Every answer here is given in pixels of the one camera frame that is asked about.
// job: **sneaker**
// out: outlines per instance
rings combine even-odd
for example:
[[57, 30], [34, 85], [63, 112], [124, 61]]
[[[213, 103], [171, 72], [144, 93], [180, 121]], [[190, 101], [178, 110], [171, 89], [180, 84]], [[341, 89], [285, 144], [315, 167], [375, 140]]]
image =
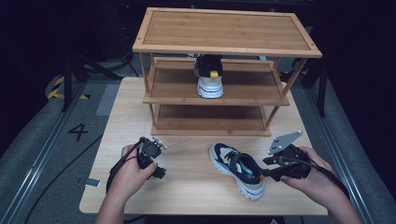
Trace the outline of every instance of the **sneaker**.
[[200, 77], [197, 86], [198, 94], [206, 99], [220, 98], [223, 94], [221, 77]]
[[214, 143], [209, 150], [213, 165], [235, 179], [239, 191], [251, 200], [258, 200], [265, 190], [260, 166], [246, 153], [222, 143]]
[[199, 78], [197, 91], [200, 96], [204, 98], [222, 96], [221, 55], [199, 54], [195, 59], [193, 72]]

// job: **white sneaker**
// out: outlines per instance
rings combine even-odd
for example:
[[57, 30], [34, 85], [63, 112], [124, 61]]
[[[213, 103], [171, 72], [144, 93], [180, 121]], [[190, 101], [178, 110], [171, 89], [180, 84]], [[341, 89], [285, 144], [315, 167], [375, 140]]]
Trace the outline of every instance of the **white sneaker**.
[[220, 98], [223, 94], [221, 77], [200, 77], [197, 91], [200, 96], [207, 99]]
[[208, 99], [222, 96], [221, 55], [199, 54], [195, 59], [193, 72], [199, 78], [197, 91], [200, 96]]

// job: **finger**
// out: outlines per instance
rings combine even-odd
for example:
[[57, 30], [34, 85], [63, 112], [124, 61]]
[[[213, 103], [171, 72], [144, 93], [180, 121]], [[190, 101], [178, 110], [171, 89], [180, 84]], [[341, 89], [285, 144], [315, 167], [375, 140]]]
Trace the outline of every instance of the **finger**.
[[154, 173], [155, 169], [157, 169], [157, 166], [158, 166], [157, 162], [153, 162], [141, 172], [146, 178], [149, 178], [149, 176], [151, 176]]
[[296, 179], [293, 177], [289, 177], [286, 175], [282, 175], [280, 177], [280, 181], [282, 181], [283, 183], [285, 183], [286, 185], [288, 185], [289, 187], [294, 188], [294, 189], [301, 189], [302, 184], [303, 184], [302, 180]]
[[128, 145], [128, 146], [123, 147], [122, 151], [121, 151], [121, 156], [124, 156], [129, 151], [129, 149], [131, 149], [132, 147], [133, 147], [133, 145]]
[[306, 153], [306, 155], [308, 155], [308, 157], [316, 162], [319, 166], [329, 170], [332, 172], [332, 167], [330, 166], [330, 164], [328, 162], [326, 162], [325, 160], [323, 160], [319, 154], [311, 147], [299, 147], [299, 149], [303, 152]]

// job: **bamboo shelf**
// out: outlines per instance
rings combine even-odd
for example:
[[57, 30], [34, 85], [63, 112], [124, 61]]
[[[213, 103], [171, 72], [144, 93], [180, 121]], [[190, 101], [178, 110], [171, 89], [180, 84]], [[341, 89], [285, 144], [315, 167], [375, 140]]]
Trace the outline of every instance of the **bamboo shelf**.
[[[293, 13], [149, 7], [133, 51], [140, 52], [151, 134], [270, 136], [270, 123], [308, 58], [320, 58], [315, 43]], [[149, 72], [144, 52], [151, 53]], [[194, 59], [152, 53], [273, 56], [274, 62], [222, 60], [224, 94], [197, 93]], [[281, 57], [300, 58], [286, 85], [276, 67]], [[265, 106], [272, 106], [267, 117]]]

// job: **wooden shoe rack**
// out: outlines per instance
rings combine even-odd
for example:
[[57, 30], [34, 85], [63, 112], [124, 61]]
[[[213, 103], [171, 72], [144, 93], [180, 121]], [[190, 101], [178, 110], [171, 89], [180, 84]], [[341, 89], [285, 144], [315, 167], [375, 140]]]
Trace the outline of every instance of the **wooden shoe rack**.
[[[292, 13], [190, 8], [149, 7], [133, 51], [140, 53], [153, 135], [270, 136], [270, 123], [289, 105], [287, 93], [305, 62], [321, 57]], [[149, 71], [144, 53], [151, 55]], [[196, 90], [194, 59], [180, 53], [276, 59], [223, 59], [224, 94], [205, 99]], [[276, 71], [282, 57], [300, 59], [285, 85]], [[268, 106], [273, 109], [266, 115]]]

